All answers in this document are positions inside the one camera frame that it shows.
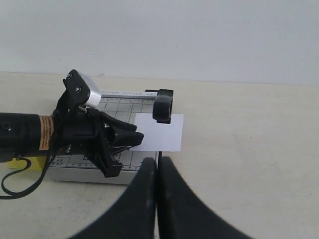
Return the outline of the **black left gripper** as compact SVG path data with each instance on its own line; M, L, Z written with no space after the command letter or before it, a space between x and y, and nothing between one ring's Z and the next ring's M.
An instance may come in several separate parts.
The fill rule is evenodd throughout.
M114 156L140 145L144 135L135 132L137 126L134 124L94 108L82 110L81 106L69 92L64 92L58 100L53 111L51 159L61 154L82 154L105 177L119 176L122 164Z

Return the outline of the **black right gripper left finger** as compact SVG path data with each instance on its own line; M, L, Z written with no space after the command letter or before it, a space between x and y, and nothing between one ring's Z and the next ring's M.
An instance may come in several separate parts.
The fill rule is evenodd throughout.
M157 164L145 158L120 198L72 239L153 239Z

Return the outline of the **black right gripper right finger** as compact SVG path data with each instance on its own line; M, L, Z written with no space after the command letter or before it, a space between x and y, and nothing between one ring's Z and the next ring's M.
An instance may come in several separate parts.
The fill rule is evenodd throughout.
M207 207L190 189L172 159L158 160L158 227L161 239L248 239Z

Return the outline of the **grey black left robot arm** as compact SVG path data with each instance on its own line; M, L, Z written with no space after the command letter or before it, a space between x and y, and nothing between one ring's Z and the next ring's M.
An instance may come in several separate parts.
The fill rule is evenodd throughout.
M58 155L83 155L105 177L120 174L115 156L138 146L144 135L137 126L63 94L51 115L1 113L0 160Z

